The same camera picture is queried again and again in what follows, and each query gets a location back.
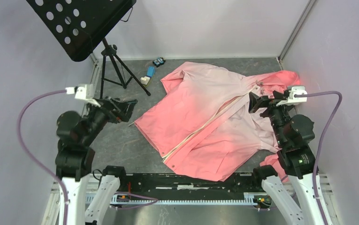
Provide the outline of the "pink zip-up jacket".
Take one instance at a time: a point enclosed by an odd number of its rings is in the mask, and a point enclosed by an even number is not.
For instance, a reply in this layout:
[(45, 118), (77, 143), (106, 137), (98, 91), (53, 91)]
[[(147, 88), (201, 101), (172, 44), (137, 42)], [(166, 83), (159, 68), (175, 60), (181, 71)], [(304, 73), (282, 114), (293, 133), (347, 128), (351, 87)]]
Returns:
[(259, 150), (273, 156), (262, 164), (279, 168), (279, 150), (263, 109), (249, 113), (249, 94), (273, 97), (299, 85), (297, 73), (281, 70), (244, 76), (206, 63), (184, 62), (162, 78), (166, 96), (135, 126), (178, 175), (225, 181)]

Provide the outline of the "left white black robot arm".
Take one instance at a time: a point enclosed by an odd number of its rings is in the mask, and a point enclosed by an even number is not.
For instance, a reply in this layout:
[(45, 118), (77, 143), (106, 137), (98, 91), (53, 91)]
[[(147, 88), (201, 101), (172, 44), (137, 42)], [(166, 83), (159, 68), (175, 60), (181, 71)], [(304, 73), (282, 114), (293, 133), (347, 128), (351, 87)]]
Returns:
[(57, 120), (58, 153), (55, 158), (56, 177), (60, 188), (61, 225), (86, 225), (85, 188), (92, 172), (95, 150), (91, 144), (107, 123), (128, 122), (136, 99), (90, 98), (87, 113), (67, 111)]

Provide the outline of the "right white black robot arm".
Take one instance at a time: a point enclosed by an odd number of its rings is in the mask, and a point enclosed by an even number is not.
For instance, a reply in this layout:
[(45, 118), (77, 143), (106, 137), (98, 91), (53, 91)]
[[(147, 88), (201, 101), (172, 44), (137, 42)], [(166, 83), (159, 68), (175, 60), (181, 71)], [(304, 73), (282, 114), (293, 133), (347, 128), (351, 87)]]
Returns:
[[(289, 110), (306, 102), (308, 97), (334, 93), (338, 95), (338, 102), (323, 129), (318, 150), (313, 154), (309, 142), (315, 138), (314, 122), (302, 114), (290, 116)], [(273, 98), (250, 93), (249, 99), (248, 112), (255, 113), (263, 108), (260, 116), (270, 120), (280, 148), (278, 161), (294, 188), (297, 200), (284, 190), (278, 173), (271, 165), (253, 170), (252, 187), (269, 195), (289, 225), (331, 225), (333, 222), (320, 184), (318, 161), (324, 135), (341, 104), (342, 95), (334, 91), (308, 94), (303, 86), (293, 86), (283, 94), (275, 91)]]

